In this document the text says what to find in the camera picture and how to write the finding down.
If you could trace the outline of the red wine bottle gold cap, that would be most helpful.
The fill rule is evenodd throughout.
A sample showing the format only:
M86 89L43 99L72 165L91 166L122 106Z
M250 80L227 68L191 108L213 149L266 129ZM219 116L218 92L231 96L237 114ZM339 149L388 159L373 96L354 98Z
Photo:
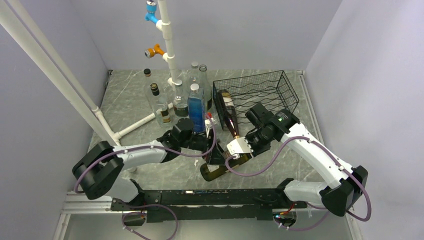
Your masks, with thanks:
M230 93L226 90L218 92L218 98L221 101L221 107L223 110L223 120L226 127L230 131L234 139L240 137L239 124L237 119L237 112Z

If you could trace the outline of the clear frosted wine bottle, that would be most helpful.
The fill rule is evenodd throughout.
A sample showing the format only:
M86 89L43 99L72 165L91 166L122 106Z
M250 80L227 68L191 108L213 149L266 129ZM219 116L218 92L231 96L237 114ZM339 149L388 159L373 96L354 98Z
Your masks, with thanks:
M198 69L200 82L204 92L205 112L208 112L212 108L213 104L213 89L211 83L208 81L207 66L205 64L201 64Z

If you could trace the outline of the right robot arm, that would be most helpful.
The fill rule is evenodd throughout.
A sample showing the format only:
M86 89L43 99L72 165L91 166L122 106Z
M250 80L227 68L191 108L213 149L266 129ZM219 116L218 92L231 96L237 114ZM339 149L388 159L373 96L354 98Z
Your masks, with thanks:
M332 214L343 217L364 195L368 171L361 165L353 167L322 145L287 109L276 113L261 103L250 108L245 116L256 130L246 135L254 154L259 155L273 140L281 142L306 160L323 178L322 182L305 182L287 178L275 194L276 203L287 208L293 202L320 204Z

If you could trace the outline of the green wine bottle silver cap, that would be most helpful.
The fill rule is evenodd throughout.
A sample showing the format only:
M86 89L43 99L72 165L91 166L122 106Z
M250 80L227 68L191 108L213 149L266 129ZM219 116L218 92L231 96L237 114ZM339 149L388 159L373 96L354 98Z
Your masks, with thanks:
M226 158L230 156L228 150L225 150L224 154ZM251 157L252 156L250 154L245 153L245 154L242 154L240 158L230 159L228 161L228 164L231 168L237 168L245 164L246 162L248 162L251 159ZM222 175L230 172L225 166L225 164L224 165L209 165L207 163L204 163L200 166L199 170L200 170L201 176L207 182L211 182L221 177Z

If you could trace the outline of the clear bottle dark label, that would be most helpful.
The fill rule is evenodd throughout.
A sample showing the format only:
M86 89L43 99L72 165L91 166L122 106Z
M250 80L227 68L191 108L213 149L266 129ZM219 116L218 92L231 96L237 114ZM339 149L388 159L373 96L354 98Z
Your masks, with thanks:
M189 116L188 96L185 92L183 82L180 79L177 79L174 82L174 86L175 92L172 101L174 113L179 118L187 118Z

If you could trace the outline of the blue label clear bottle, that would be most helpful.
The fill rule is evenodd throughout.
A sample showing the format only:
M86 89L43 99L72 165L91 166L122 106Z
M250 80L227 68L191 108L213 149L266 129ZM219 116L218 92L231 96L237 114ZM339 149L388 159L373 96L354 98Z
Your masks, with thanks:
M187 104L189 118L194 124L193 131L203 133L205 131L204 90L197 83L190 85Z

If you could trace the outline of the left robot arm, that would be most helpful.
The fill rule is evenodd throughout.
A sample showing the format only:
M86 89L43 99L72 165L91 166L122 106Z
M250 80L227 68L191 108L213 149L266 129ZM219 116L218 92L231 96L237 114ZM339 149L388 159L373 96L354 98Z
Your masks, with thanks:
M101 141L72 168L76 178L73 191L85 194L89 200L107 196L119 199L131 210L144 203L144 192L133 179L124 179L122 171L146 164L162 164L184 156L182 149L199 151L192 158L206 157L217 144L214 120L204 122L208 132L195 133L191 119L181 118L172 129L148 143L131 146L113 146Z

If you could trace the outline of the clear bottle white label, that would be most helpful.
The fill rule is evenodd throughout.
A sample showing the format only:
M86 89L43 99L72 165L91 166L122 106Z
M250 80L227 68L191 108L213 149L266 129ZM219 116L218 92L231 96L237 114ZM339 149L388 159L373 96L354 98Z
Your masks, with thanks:
M154 79L151 77L152 73L149 68L143 70L144 73L144 87L143 91L146 99L151 108L154 108L157 100L160 97L160 89Z

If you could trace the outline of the round clear glass bottle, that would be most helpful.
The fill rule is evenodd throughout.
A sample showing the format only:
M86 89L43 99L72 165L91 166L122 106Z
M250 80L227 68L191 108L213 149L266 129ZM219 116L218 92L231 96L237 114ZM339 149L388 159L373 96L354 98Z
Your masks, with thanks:
M193 61L191 63L191 69L188 71L188 78L186 81L186 89L188 92L191 91L192 84L199 84L199 63L197 61Z

